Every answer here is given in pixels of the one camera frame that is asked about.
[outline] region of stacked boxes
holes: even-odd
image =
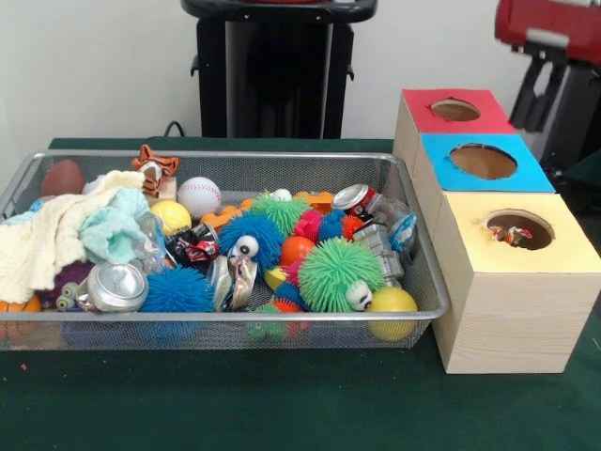
[[[562,372],[601,260],[492,94],[403,91],[394,154],[449,290],[434,324],[447,372]],[[530,237],[498,241],[492,230]]]

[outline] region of yellow box top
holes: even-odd
[[[559,194],[445,195],[475,272],[601,272],[601,258]],[[513,247],[488,226],[519,226],[532,239]]]

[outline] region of yellow ball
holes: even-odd
[[[265,271],[263,278],[267,285],[275,291],[283,282],[285,282],[285,272],[282,267],[276,266],[272,270]]]
[[[385,287],[374,293],[370,313],[417,312],[417,304],[402,288]],[[401,341],[415,328],[415,321],[370,321],[369,330],[382,341]]]
[[[162,220],[162,233],[165,237],[173,235],[182,227],[192,227],[192,218],[188,211],[173,200],[163,200],[153,205],[150,212]]]

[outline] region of round hole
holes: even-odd
[[[478,179],[505,179],[517,171],[517,162],[511,155],[484,144],[459,146],[451,152],[451,160]]]
[[[445,99],[432,105],[432,111],[437,117],[453,122],[468,122],[480,117],[480,110],[471,103],[457,99]]]
[[[506,236],[511,227],[527,230],[532,235],[531,238],[524,237],[514,241],[513,244],[508,243],[514,247],[521,247],[531,251],[549,246],[554,238],[553,228],[547,221],[524,210],[497,211],[488,219],[486,226],[488,228],[499,227],[501,229],[499,240],[505,242],[508,241],[502,237]]]

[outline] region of black stand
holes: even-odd
[[[181,0],[196,26],[203,136],[339,138],[349,23],[378,0],[306,5]]]

